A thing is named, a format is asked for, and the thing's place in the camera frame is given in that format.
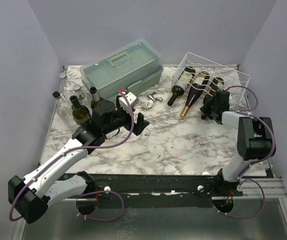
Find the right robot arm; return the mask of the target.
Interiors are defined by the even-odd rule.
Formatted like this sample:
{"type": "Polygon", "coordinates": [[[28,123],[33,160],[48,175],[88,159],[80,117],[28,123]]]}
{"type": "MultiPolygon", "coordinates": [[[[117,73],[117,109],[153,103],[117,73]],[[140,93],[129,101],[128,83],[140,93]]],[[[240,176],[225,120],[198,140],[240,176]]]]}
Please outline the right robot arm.
{"type": "Polygon", "coordinates": [[[231,183],[239,181],[255,164],[272,157],[276,152],[276,140],[272,120],[258,117],[249,111],[230,110],[230,93],[218,90],[201,108],[202,119],[214,120],[217,124],[237,130],[237,155],[219,171],[222,179],[213,184],[214,192],[225,196],[232,190],[231,183]]]}

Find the clear bottle silver cap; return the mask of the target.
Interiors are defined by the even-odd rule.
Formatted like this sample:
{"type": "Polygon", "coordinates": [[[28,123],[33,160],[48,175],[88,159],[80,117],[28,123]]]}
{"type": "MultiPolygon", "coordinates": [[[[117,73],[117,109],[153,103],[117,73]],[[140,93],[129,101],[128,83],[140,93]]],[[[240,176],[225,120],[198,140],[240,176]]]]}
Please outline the clear bottle silver cap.
{"type": "Polygon", "coordinates": [[[73,86],[73,90],[75,92],[75,95],[77,96],[77,99],[80,104],[87,105],[88,104],[88,98],[86,94],[83,92],[81,86],[79,84],[75,84],[73,86]]]}

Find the green bottle silver foil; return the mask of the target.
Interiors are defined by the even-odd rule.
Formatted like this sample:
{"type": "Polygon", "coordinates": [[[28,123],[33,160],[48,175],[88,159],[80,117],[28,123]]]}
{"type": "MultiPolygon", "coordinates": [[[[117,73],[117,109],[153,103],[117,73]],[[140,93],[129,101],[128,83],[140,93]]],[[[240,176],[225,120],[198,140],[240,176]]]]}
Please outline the green bottle silver foil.
{"type": "Polygon", "coordinates": [[[208,93],[204,96],[203,105],[206,105],[215,95],[216,91],[222,90],[223,87],[224,87],[224,80],[221,77],[213,78],[208,87],[208,93]]]}

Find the dark green bottle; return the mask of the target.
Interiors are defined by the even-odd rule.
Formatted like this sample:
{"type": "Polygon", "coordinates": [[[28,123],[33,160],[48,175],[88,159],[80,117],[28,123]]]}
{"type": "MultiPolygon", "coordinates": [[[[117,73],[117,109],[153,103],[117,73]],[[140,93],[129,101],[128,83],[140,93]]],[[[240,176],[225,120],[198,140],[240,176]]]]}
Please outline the dark green bottle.
{"type": "Polygon", "coordinates": [[[97,107],[98,103],[103,101],[104,98],[99,95],[97,88],[94,86],[91,87],[89,89],[89,91],[90,91],[90,94],[92,96],[92,100],[90,102],[90,107],[92,110],[94,110],[97,107]]]}

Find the green bottle black neck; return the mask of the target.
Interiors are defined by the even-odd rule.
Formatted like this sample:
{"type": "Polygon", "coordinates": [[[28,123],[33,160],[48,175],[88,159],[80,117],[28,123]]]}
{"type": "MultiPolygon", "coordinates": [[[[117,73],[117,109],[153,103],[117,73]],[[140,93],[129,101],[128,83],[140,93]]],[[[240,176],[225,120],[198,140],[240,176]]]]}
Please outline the green bottle black neck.
{"type": "Polygon", "coordinates": [[[69,100],[72,104],[72,116],[74,121],[80,126],[89,122],[91,119],[89,109],[85,105],[80,104],[77,96],[75,95],[72,95],[69,100]]]}

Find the clear bottle white label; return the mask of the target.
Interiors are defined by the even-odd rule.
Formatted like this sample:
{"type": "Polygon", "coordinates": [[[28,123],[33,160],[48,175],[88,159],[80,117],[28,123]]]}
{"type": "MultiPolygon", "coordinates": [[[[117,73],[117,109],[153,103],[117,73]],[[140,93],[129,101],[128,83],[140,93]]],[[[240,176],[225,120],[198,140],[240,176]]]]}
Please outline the clear bottle white label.
{"type": "Polygon", "coordinates": [[[74,128],[76,123],[73,119],[73,112],[70,104],[66,102],[58,91],[54,91],[52,96],[56,100],[56,113],[59,118],[65,123],[69,128],[74,128]]]}

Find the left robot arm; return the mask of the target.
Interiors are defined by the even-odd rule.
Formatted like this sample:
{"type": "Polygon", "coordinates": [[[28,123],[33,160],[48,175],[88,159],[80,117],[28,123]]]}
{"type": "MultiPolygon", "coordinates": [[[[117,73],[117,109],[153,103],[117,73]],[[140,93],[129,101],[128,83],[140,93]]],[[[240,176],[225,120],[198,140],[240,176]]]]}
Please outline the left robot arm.
{"type": "Polygon", "coordinates": [[[66,180],[59,178],[94,150],[118,147],[131,134],[140,135],[149,124],[142,113],[134,116],[132,105],[123,97],[116,103],[99,102],[91,119],[77,128],[59,152],[24,177],[15,175],[8,181],[9,220],[24,219],[31,224],[40,219],[49,206],[66,198],[112,193],[108,189],[99,190],[95,179],[84,171],[66,180]]]}

